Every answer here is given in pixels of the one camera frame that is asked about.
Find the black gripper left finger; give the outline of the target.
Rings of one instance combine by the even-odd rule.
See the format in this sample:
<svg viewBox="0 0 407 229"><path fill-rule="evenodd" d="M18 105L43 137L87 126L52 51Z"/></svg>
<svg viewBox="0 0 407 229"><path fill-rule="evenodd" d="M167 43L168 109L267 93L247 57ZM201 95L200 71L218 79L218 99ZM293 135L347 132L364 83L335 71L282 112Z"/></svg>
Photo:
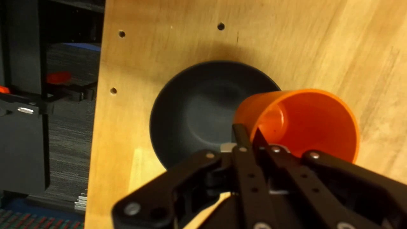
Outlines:
<svg viewBox="0 0 407 229"><path fill-rule="evenodd" d="M112 209L115 229L181 229L205 209L202 229L272 229L265 177L249 135L235 125L230 153L204 150L174 165Z"/></svg>

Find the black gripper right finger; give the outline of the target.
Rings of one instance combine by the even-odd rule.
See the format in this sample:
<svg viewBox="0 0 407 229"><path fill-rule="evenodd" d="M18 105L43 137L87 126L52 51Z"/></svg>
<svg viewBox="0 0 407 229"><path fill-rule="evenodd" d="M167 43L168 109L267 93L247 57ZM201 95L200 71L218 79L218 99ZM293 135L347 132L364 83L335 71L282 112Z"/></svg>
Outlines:
<svg viewBox="0 0 407 229"><path fill-rule="evenodd" d="M407 186L319 150L295 156L261 133L252 149L281 226L407 229Z"/></svg>

